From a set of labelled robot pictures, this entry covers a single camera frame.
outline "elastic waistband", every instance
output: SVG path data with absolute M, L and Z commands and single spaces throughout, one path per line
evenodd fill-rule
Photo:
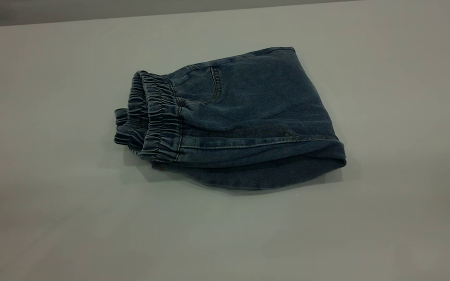
M 138 71 L 128 108 L 115 111 L 114 141 L 142 159 L 174 162 L 178 158 L 182 119 L 172 85 L 165 76 Z

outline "stitching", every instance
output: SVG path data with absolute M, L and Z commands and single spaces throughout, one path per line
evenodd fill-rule
M 270 146 L 272 144 L 287 144 L 289 142 L 320 142 L 320 141 L 337 141 L 337 140 L 326 137 L 320 139 L 306 138 L 306 139 L 279 140 L 278 142 L 268 142 L 266 144 L 253 144 L 251 146 L 213 146 L 213 147 L 180 146 L 180 147 L 184 149 L 248 149 L 248 148 L 255 148 L 258 146 Z
M 210 102 L 216 100 L 216 98 L 221 94 L 221 79 L 220 75 L 218 74 L 218 71 L 210 66 L 209 69 L 211 69 L 211 76 L 213 77 L 214 82 L 214 95 L 213 98 L 205 103 L 205 105 L 209 104 Z
M 175 162 L 178 161 L 178 158 L 180 157 L 180 147 L 182 146 L 182 139 L 184 138 L 183 135 L 183 123 L 184 123 L 184 119 L 182 118 L 182 106 L 180 105 L 180 99 L 177 96 L 177 93 L 175 92 L 175 89 L 173 89 L 173 83 L 171 83 L 171 81 L 165 76 L 164 77 L 166 79 L 166 81 L 168 82 L 168 84 L 170 85 L 171 88 L 171 92 L 173 93 L 173 95 L 175 96 L 175 99 L 177 100 L 177 104 L 180 107 L 178 110 L 178 117 L 180 118 L 180 140 L 178 141 L 178 148 L 177 148 L 177 156 L 175 157 Z

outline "blue denim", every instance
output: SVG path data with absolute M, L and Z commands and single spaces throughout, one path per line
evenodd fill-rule
M 155 169 L 266 190 L 345 166 L 343 144 L 293 48 L 138 71 L 114 141 Z

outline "table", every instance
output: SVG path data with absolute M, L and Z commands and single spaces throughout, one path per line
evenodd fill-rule
M 135 71 L 295 47 L 348 165 L 251 194 L 113 143 Z M 450 280 L 450 0 L 0 27 L 0 281 Z

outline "pocket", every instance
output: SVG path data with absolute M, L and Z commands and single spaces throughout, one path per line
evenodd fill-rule
M 223 85 L 221 83 L 220 73 L 218 72 L 218 69 L 210 66 L 209 69 L 211 70 L 211 76 L 213 78 L 214 82 L 214 94 L 211 100 L 207 101 L 206 104 L 211 103 L 212 101 L 218 100 L 218 98 L 221 96 L 221 89 L 223 88 Z
M 195 69 L 177 79 L 171 79 L 178 98 L 187 104 L 203 105 L 217 101 L 222 92 L 222 80 L 218 69 L 211 66 Z

